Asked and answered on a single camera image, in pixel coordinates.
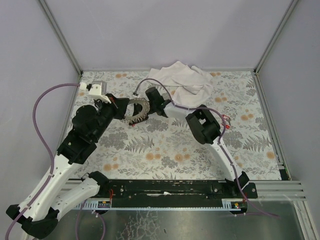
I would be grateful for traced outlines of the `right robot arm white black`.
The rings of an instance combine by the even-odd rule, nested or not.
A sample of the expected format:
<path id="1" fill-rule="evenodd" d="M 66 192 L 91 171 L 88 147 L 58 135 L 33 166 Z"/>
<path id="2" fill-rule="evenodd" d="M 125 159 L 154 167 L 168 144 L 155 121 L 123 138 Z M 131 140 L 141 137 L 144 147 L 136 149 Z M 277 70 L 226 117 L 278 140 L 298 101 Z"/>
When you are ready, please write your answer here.
<path id="1" fill-rule="evenodd" d="M 219 161 L 227 182 L 233 183 L 241 191 L 248 185 L 249 177 L 233 160 L 223 140 L 225 130 L 221 130 L 211 109 L 205 105 L 196 108 L 179 107 L 171 100 L 165 100 L 155 87 L 146 90 L 145 94 L 151 113 L 187 122 L 195 140 L 205 145 L 214 159 Z"/>

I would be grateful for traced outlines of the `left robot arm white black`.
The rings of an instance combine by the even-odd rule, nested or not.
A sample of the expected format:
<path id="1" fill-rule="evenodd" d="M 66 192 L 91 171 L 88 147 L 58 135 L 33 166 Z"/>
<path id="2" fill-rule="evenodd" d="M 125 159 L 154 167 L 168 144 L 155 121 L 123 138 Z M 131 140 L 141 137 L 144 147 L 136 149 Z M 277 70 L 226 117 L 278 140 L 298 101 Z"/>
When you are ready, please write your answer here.
<path id="1" fill-rule="evenodd" d="M 19 223 L 28 235 L 44 239 L 74 207 L 88 198 L 110 195 L 110 181 L 99 171 L 91 172 L 74 189 L 59 194 L 70 176 L 95 151 L 112 120 L 124 119 L 130 100 L 116 98 L 110 93 L 107 97 L 111 98 L 110 102 L 95 100 L 94 105 L 83 105 L 77 109 L 72 119 L 72 129 L 58 147 L 52 167 L 29 197 L 6 210 L 6 214 Z"/>

